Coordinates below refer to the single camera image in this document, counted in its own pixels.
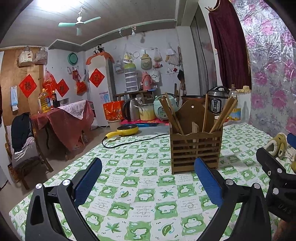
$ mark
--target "orange cloth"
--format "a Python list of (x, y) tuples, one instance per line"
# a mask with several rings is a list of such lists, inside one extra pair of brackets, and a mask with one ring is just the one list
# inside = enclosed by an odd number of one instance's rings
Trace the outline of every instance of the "orange cloth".
[(114, 59), (113, 59), (112, 56), (111, 56), (111, 54), (109, 54), (109, 53), (103, 51), (102, 53), (97, 53), (97, 54), (95, 54), (95, 55), (93, 55), (93, 56), (90, 56), (90, 57), (87, 59), (87, 61), (86, 61), (86, 65), (91, 64), (91, 60), (92, 60), (92, 58), (94, 58), (94, 57), (96, 57), (96, 56), (98, 56), (98, 55), (103, 55), (103, 56), (105, 57), (105, 59), (110, 59), (112, 63), (115, 63), (115, 62), (114, 62)]

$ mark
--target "black jacket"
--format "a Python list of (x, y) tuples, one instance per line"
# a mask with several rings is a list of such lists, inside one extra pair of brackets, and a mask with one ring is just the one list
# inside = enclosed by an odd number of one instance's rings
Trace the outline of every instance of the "black jacket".
[(16, 116), (11, 124), (11, 142), (15, 152), (21, 151), (29, 136), (32, 136), (30, 112)]

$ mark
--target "blue gripper pad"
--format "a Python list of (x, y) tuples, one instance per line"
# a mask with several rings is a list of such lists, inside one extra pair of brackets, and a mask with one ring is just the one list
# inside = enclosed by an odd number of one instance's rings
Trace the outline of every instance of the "blue gripper pad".
[(287, 142), (296, 149), (296, 136), (294, 136), (292, 133), (287, 135)]
[(95, 158), (75, 188), (74, 204), (76, 207), (85, 203), (101, 172), (102, 162), (99, 158)]
[(221, 207), (223, 203), (222, 188), (210, 172), (208, 166), (200, 158), (195, 159), (194, 171), (201, 181), (211, 202), (218, 207)]

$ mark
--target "light green rice cooker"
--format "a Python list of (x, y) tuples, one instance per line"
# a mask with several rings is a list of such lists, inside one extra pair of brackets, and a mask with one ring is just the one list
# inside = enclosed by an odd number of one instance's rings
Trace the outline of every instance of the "light green rice cooker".
[[(166, 115), (160, 101), (159, 101), (159, 98), (161, 98), (162, 96), (165, 96), (165, 95), (160, 95), (160, 96), (156, 96), (153, 104), (154, 104), (154, 112), (155, 112), (155, 115), (158, 119), (160, 120), (167, 120), (168, 119), (168, 116)], [(176, 112), (178, 110), (178, 106), (177, 106), (177, 99), (175, 99), (173, 96), (169, 95), (168, 96), (169, 99), (170, 99), (170, 102), (172, 103), (172, 106), (173, 106), (173, 109), (174, 111)]]

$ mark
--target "ceiling fan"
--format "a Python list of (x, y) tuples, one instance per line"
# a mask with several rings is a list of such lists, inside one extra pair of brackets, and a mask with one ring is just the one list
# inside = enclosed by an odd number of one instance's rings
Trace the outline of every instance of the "ceiling fan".
[(87, 20), (85, 22), (82, 22), (81, 21), (81, 19), (82, 19), (82, 17), (81, 17), (82, 7), (81, 7), (80, 12), (78, 13), (79, 14), (79, 17), (77, 18), (77, 22), (76, 23), (59, 23), (59, 27), (73, 27), (73, 26), (76, 26), (76, 28), (77, 28), (76, 36), (81, 36), (82, 35), (82, 30), (81, 30), (82, 25), (84, 25), (86, 23), (90, 23), (92, 21), (95, 21), (95, 20), (101, 18), (101, 17), (96, 17), (96, 18), (92, 18), (90, 20)]

